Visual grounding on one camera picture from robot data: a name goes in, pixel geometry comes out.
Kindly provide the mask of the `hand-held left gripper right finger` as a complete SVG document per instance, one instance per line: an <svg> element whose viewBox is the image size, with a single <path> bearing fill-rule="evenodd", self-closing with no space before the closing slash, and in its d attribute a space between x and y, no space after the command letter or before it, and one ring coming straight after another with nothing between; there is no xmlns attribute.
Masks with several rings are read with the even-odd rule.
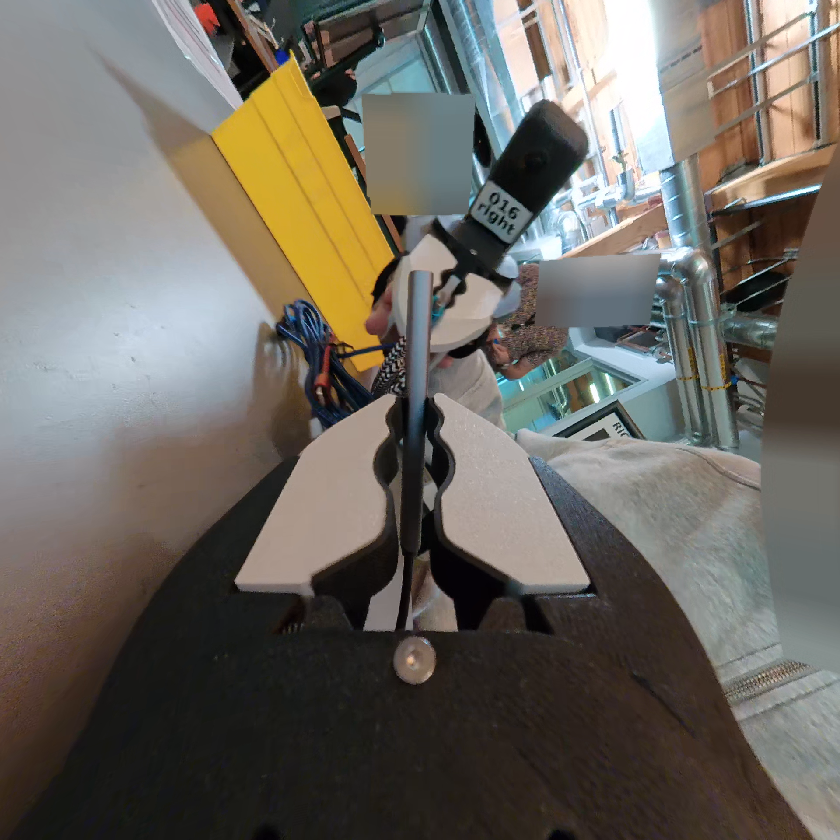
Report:
<svg viewBox="0 0 840 840"><path fill-rule="evenodd" d="M591 579L526 452L444 394L432 406L451 470L437 494L444 544L515 594L578 594Z"/></svg>

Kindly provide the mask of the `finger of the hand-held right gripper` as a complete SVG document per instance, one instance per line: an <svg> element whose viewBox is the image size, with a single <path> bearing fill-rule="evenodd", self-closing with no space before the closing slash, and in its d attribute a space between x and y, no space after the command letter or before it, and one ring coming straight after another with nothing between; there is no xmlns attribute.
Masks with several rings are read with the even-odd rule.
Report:
<svg viewBox="0 0 840 840"><path fill-rule="evenodd" d="M519 308L517 280L452 274L433 291L430 348L457 349L479 338L495 320Z"/></svg>
<svg viewBox="0 0 840 840"><path fill-rule="evenodd" d="M406 329L408 324L408 279L412 270L426 270L433 275L433 294L442 293L441 318L452 320L448 312L457 307L459 276L456 257L447 246L431 234L426 234L395 268L392 280L392 325Z"/></svg>

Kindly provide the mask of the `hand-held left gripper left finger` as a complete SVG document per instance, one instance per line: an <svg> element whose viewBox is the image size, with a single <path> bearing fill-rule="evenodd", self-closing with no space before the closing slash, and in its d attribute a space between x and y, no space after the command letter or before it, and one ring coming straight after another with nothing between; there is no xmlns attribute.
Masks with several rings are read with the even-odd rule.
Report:
<svg viewBox="0 0 840 840"><path fill-rule="evenodd" d="M377 594L391 582L401 425L400 400L386 395L302 451L234 580L240 591Z"/></svg>

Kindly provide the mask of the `slim grey usb hub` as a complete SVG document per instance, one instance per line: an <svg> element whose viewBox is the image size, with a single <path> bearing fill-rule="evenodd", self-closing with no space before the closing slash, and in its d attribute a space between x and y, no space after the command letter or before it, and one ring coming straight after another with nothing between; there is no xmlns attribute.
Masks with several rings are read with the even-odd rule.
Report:
<svg viewBox="0 0 840 840"><path fill-rule="evenodd" d="M400 540L405 559L416 556L421 544L426 440L425 405L433 305L434 276L425 270L412 271L408 277L402 441Z"/></svg>

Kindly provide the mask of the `person's right forearm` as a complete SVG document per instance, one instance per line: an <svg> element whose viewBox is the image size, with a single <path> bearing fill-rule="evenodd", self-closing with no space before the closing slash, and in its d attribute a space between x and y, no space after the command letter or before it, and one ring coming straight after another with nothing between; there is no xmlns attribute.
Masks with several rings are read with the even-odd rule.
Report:
<svg viewBox="0 0 840 840"><path fill-rule="evenodd" d="M438 393L445 394L502 431L507 429L497 377L483 350L464 358L448 355L431 366L428 394L434 396Z"/></svg>

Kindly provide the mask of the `person's right hand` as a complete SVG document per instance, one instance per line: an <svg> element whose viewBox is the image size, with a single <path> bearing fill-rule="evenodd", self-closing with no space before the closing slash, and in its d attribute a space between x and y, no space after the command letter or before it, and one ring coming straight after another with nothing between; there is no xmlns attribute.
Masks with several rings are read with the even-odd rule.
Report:
<svg viewBox="0 0 840 840"><path fill-rule="evenodd" d="M388 286L374 301L371 313L365 321L367 333L377 338L380 343L394 343L401 338L401 334L394 324L392 317L392 287Z"/></svg>

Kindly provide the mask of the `wooden beam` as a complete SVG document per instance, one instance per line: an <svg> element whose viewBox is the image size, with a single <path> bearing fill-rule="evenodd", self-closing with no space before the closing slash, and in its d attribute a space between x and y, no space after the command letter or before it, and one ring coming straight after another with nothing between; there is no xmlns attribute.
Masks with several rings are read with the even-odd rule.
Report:
<svg viewBox="0 0 840 840"><path fill-rule="evenodd" d="M618 256L642 244L646 239L655 237L666 227L663 205L651 206L639 215L629 217L617 226L573 248L561 258Z"/></svg>

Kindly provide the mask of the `black framed sign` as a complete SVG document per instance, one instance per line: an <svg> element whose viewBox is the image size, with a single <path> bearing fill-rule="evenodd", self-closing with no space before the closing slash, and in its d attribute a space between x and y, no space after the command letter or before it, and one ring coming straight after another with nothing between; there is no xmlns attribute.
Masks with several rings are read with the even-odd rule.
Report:
<svg viewBox="0 0 840 840"><path fill-rule="evenodd" d="M598 403L592 413L554 432L552 436L590 443L609 439L646 439L619 400Z"/></svg>

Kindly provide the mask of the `yellow plastic bin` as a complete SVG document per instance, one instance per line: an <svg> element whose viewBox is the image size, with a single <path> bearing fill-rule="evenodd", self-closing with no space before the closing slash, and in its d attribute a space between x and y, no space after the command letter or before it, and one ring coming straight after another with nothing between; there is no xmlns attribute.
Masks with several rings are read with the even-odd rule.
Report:
<svg viewBox="0 0 840 840"><path fill-rule="evenodd" d="M334 336L375 347L364 323L393 252L298 63L276 69L211 136Z"/></svg>

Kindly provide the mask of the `person's grey hoodie torso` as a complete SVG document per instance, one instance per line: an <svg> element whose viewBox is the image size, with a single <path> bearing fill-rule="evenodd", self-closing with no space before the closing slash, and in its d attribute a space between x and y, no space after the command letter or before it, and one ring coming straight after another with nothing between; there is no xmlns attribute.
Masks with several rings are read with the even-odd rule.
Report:
<svg viewBox="0 0 840 840"><path fill-rule="evenodd" d="M655 568L724 696L814 838L839 838L838 674L783 652L764 549L761 468L714 448L523 429L544 460Z"/></svg>

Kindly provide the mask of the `silver ventilation pipes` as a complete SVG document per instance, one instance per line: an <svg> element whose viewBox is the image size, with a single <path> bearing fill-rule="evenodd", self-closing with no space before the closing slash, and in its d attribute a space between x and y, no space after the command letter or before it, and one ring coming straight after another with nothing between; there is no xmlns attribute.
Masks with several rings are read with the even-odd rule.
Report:
<svg viewBox="0 0 840 840"><path fill-rule="evenodd" d="M698 154L659 173L670 242L660 254L657 294L665 316L672 364L638 360L609 361L617 348L594 339L590 329L571 333L578 354L601 362L610 372L623 372L636 382L609 395L593 408L555 423L548 434L567 434L573 425L588 425L606 406L623 409L627 423L644 437L665 442L722 449L760 462L761 436L756 423L737 421L737 387L723 339L718 271L711 255L706 197Z"/></svg>

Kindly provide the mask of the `white paper sheet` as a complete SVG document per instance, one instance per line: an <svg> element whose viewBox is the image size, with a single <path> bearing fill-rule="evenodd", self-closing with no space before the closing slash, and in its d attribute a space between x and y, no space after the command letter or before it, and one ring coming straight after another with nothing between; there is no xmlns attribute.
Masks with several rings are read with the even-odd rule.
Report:
<svg viewBox="0 0 840 840"><path fill-rule="evenodd" d="M191 2L150 1L179 49L191 64L211 83L233 110L243 104L235 84L228 75L228 65L233 50L230 39L223 38L222 51L218 51L211 36Z"/></svg>

